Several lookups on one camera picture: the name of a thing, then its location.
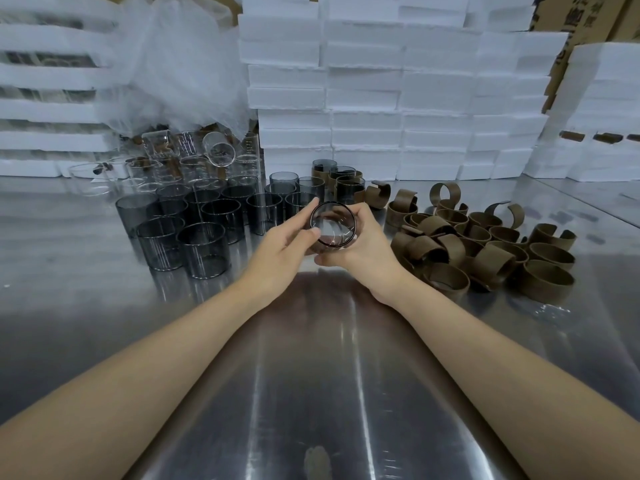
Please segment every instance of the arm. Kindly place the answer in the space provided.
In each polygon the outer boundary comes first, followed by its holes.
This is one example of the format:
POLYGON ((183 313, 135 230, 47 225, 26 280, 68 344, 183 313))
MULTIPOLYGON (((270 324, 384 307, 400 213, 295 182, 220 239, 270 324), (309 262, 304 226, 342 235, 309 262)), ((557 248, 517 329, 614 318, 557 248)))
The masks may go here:
POLYGON ((477 320, 396 261, 366 205, 342 266, 411 323, 533 480, 640 478, 640 423, 571 375, 477 320))
POLYGON ((122 478, 228 339, 293 280, 319 236, 300 231, 316 204, 270 230, 229 288, 2 425, 0 478, 122 478))

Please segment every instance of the finger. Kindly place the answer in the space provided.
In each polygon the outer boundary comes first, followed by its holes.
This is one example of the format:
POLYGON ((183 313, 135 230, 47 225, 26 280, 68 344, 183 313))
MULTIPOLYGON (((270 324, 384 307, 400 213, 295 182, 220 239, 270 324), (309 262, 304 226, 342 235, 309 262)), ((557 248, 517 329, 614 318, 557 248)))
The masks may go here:
POLYGON ((308 224, 309 217, 311 217, 311 213, 317 207, 318 202, 320 202, 318 200, 318 197, 314 197, 314 199, 309 202, 309 204, 304 209, 300 210, 299 213, 297 213, 292 218, 284 221, 283 224, 280 224, 278 226, 278 229, 281 230, 284 236, 289 236, 294 232, 302 229, 308 224))
POLYGON ((284 252, 291 258, 302 259, 305 252, 318 240, 318 237, 320 237, 320 229, 317 227, 313 229, 303 229, 291 244, 287 246, 284 252))
POLYGON ((319 266, 344 267, 344 253, 341 251, 336 251, 333 253, 318 254, 318 256, 314 258, 314 262, 319 266))

